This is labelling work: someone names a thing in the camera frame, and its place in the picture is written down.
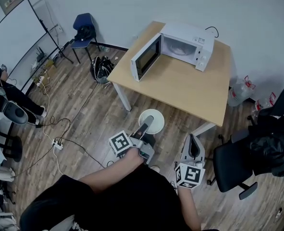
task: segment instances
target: sneaker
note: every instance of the sneaker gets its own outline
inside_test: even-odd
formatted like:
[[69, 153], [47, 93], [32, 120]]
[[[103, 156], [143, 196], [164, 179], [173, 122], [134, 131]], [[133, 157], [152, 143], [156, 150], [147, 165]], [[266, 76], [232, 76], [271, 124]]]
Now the sneaker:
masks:
[[158, 166], [151, 166], [150, 167], [152, 170], [156, 171], [157, 173], [160, 173], [160, 168]]
[[45, 117], [47, 116], [46, 108], [45, 108], [45, 106], [43, 106], [43, 105], [41, 105], [40, 107], [41, 107], [41, 108], [44, 108], [44, 111], [42, 112], [42, 115], [41, 115], [41, 116], [42, 116], [43, 118], [45, 118]]

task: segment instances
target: white table leg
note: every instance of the white table leg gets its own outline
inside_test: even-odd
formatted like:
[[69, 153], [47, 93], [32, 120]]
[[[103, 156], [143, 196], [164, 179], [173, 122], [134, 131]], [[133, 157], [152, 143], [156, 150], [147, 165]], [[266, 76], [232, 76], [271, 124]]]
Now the white table leg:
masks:
[[210, 123], [210, 122], [205, 122], [203, 125], [201, 125], [200, 127], [198, 127], [197, 129], [195, 129], [192, 134], [197, 136], [200, 135], [203, 132], [206, 132], [207, 130], [209, 130], [210, 128], [214, 127], [215, 124], [214, 123]]
[[119, 86], [118, 84], [116, 84], [116, 83], [113, 83], [113, 85], [115, 87], [115, 90], [118, 93], [118, 96], [120, 97], [121, 101], [123, 102], [124, 107], [126, 108], [127, 111], [130, 111], [131, 110], [131, 106], [130, 106], [130, 103], [129, 103], [128, 99], [127, 99], [126, 94], [123, 91], [123, 88], [121, 86]]

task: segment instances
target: white microwave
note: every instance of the white microwave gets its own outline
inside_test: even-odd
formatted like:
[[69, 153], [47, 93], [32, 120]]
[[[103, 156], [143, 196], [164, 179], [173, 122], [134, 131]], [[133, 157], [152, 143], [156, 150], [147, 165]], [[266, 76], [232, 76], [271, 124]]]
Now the white microwave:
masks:
[[180, 23], [167, 23], [132, 59], [131, 72], [140, 81], [161, 54], [195, 65], [204, 71], [212, 55], [214, 35]]

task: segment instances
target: black bag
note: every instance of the black bag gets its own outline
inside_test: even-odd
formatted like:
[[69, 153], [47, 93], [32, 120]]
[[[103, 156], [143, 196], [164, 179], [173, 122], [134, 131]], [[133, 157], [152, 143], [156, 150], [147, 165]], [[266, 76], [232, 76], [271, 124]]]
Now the black bag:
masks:
[[114, 64], [111, 63], [110, 59], [107, 56], [103, 56], [101, 59], [97, 56], [93, 59], [90, 65], [90, 73], [93, 79], [97, 83], [105, 84], [109, 81], [107, 80], [109, 74], [114, 69]]
[[96, 32], [95, 32], [95, 28], [92, 26], [82, 26], [80, 27], [80, 29], [78, 30], [77, 34], [74, 37], [74, 40], [86, 40], [89, 38], [95, 38], [96, 37]]

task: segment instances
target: person's foot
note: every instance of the person's foot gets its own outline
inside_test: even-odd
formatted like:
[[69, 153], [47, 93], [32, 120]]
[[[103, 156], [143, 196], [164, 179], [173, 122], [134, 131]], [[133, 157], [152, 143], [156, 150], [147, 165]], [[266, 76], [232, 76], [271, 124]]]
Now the person's foot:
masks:
[[44, 108], [44, 111], [43, 111], [43, 113], [42, 113], [41, 116], [42, 116], [43, 118], [45, 118], [45, 117], [47, 116], [46, 108], [45, 108], [45, 106], [43, 106], [43, 105], [41, 105], [40, 107], [41, 107], [41, 108]]
[[151, 166], [150, 168], [156, 171], [157, 173], [160, 173], [160, 168], [158, 166], [154, 165], [154, 166]]

